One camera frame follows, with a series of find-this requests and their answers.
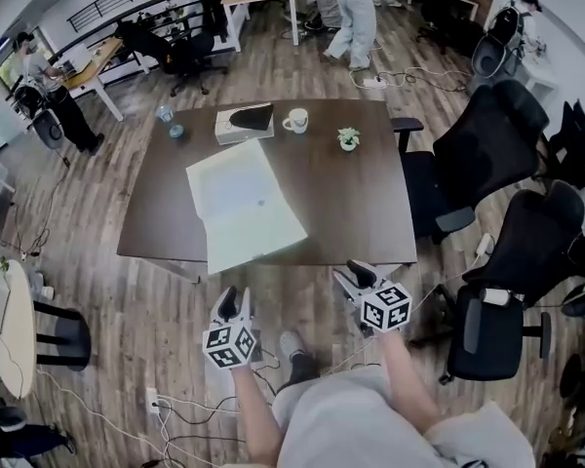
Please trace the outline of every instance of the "small potted plant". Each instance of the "small potted plant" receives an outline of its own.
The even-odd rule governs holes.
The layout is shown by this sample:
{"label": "small potted plant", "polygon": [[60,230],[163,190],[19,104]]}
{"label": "small potted plant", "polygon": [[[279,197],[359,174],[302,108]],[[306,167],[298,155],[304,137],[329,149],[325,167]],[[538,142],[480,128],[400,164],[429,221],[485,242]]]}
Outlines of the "small potted plant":
{"label": "small potted plant", "polygon": [[358,145],[360,145],[360,133],[348,127],[346,129],[338,130],[338,140],[340,141],[340,147],[347,152],[351,152]]}

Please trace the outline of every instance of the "water bottle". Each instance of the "water bottle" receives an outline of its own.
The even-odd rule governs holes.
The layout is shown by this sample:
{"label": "water bottle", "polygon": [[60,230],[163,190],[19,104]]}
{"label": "water bottle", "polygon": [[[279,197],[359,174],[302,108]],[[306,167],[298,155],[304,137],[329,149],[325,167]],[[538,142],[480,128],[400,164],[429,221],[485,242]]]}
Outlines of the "water bottle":
{"label": "water bottle", "polygon": [[163,123],[169,127],[169,137],[178,138],[184,133],[184,127],[174,124],[174,112],[169,106],[161,105],[156,110],[156,116],[163,120]]}

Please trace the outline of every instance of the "black stool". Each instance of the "black stool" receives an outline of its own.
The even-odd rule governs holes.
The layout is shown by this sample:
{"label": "black stool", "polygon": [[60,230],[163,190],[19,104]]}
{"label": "black stool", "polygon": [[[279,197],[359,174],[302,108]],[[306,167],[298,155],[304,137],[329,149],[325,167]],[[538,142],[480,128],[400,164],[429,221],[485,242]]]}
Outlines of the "black stool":
{"label": "black stool", "polygon": [[35,312],[57,318],[54,335],[37,333],[37,341],[55,345],[58,355],[37,355],[37,364],[82,371],[91,359],[91,333],[82,314],[40,301],[33,301],[33,304]]}

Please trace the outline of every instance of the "chair wheel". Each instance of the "chair wheel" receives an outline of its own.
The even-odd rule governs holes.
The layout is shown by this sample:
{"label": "chair wheel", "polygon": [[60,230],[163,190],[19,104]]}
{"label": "chair wheel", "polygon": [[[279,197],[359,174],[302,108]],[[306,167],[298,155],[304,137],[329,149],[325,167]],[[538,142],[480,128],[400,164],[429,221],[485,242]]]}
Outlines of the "chair wheel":
{"label": "chair wheel", "polygon": [[450,374],[443,374],[442,376],[440,376],[440,378],[438,379],[438,382],[442,385],[442,386],[446,386],[449,383],[451,383],[453,380],[455,379],[455,376],[452,376]]}

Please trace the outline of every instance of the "dark brown table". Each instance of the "dark brown table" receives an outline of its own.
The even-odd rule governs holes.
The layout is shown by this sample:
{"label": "dark brown table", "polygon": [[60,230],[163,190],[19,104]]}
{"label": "dark brown table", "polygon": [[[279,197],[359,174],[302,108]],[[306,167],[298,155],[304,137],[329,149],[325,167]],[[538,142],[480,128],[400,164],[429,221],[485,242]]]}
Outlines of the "dark brown table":
{"label": "dark brown table", "polygon": [[[262,148],[308,238],[260,263],[341,265],[416,262],[410,203],[401,159],[384,102],[304,99],[273,101],[275,136]],[[235,106],[180,111],[187,131],[172,139],[156,120],[121,231],[117,254],[207,261],[206,232],[195,212],[186,167],[227,145],[215,138],[216,113]],[[291,109],[309,113],[304,135],[286,131]],[[337,130],[353,127],[361,144],[344,152]]]}

